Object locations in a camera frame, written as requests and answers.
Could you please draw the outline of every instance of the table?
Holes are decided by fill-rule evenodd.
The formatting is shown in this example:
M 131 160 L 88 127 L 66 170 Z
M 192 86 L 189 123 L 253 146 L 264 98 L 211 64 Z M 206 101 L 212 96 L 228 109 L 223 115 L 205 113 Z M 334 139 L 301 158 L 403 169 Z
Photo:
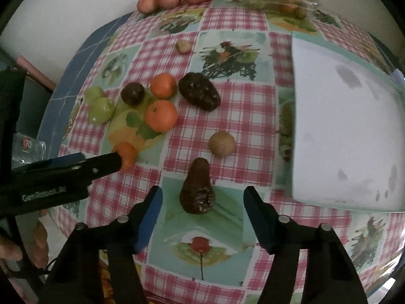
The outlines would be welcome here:
M 114 136 L 124 136 L 131 128 L 126 121 L 134 113 L 130 110 L 108 125 L 88 123 L 83 96 L 92 85 L 101 86 L 116 102 L 129 82 L 146 85 L 162 72 L 179 80 L 195 71 L 212 79 L 222 101 L 217 110 L 207 113 L 177 94 L 173 99 L 179 112 L 177 125 L 166 135 L 140 133 L 144 150 L 130 172 L 98 179 L 89 187 L 88 199 L 54 209 L 52 215 L 62 232 L 68 236 L 78 221 L 90 227 L 109 223 L 158 184 L 165 197 L 162 211 L 149 246 L 134 257 L 151 301 L 255 303 L 271 257 L 256 243 L 242 205 L 243 189 L 253 184 L 279 214 L 309 226 L 331 224 L 366 292 L 385 280 L 383 274 L 396 265 L 404 247 L 404 214 L 310 206 L 284 195 L 293 134 L 291 31 L 335 43 L 388 72 L 367 32 L 324 10 L 318 10 L 311 21 L 297 22 L 247 10 L 238 0 L 212 0 L 148 17 L 134 12 L 95 31 L 68 65 L 45 112 L 38 138 L 47 144 L 47 158 L 77 151 L 87 157 L 108 153 Z M 193 53 L 178 54 L 174 44 L 179 39 L 191 42 Z M 239 56 L 231 56 L 230 48 Z M 142 108 L 136 113 L 142 115 Z M 207 148 L 218 130 L 229 131 L 238 147 L 236 154 L 222 160 Z M 217 205 L 196 217 L 179 208 L 178 194 L 190 163 L 199 156 L 210 162 Z M 189 246 L 196 236 L 206 237 L 211 246 L 203 275 L 199 257 L 196 261 Z M 108 284 L 105 255 L 102 258 Z M 306 252 L 302 252 L 293 303 L 300 302 L 305 265 Z

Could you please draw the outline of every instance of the metal screw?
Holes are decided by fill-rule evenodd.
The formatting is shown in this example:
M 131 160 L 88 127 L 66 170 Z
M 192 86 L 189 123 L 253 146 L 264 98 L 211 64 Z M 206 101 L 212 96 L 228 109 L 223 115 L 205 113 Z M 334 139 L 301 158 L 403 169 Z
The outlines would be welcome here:
M 85 227 L 87 227 L 87 225 L 85 223 L 77 223 L 75 226 L 75 229 L 80 231 L 80 230 L 83 230 Z
M 322 223 L 321 228 L 324 231 L 330 231 L 332 229 L 332 227 L 328 223 Z
M 127 221 L 129 221 L 129 217 L 127 215 L 121 215 L 121 216 L 118 216 L 117 221 L 118 221 L 118 223 L 123 224 L 123 223 L 126 223 Z
M 279 221 L 284 224 L 287 224 L 290 221 L 290 217 L 288 217 L 287 215 L 280 215 Z

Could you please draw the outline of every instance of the brown pear-shaped fruit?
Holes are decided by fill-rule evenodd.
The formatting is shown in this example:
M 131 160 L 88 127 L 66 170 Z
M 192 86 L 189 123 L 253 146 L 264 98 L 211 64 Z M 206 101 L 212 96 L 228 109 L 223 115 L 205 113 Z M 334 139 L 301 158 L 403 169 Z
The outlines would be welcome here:
M 197 158 L 191 164 L 180 191 L 180 204 L 185 212 L 201 215 L 209 212 L 214 203 L 215 193 L 209 177 L 209 163 L 204 158 Z

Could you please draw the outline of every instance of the wall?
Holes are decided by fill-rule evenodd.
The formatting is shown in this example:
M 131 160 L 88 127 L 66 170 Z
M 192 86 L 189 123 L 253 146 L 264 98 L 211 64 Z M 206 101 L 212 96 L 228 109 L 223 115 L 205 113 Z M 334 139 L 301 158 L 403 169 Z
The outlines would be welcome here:
M 25 0 L 0 37 L 12 57 L 23 54 L 58 82 L 84 40 L 105 23 L 134 10 L 137 0 Z M 398 55 L 404 36 L 379 0 L 321 0 L 370 31 Z

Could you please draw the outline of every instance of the orange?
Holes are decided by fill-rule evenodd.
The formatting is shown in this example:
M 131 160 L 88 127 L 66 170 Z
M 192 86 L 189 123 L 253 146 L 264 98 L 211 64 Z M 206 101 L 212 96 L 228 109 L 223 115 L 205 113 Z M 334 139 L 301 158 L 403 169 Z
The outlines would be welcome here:
M 116 146 L 114 146 L 113 152 L 117 152 L 121 157 L 122 165 L 120 171 L 128 171 L 134 166 L 138 154 L 135 147 L 133 147 L 130 143 L 118 143 Z
M 145 111 L 145 123 L 155 132 L 167 132 L 177 122 L 176 107 L 168 100 L 157 100 Z
M 176 79 L 169 73 L 156 75 L 151 82 L 151 93 L 157 98 L 167 99 L 176 92 Z

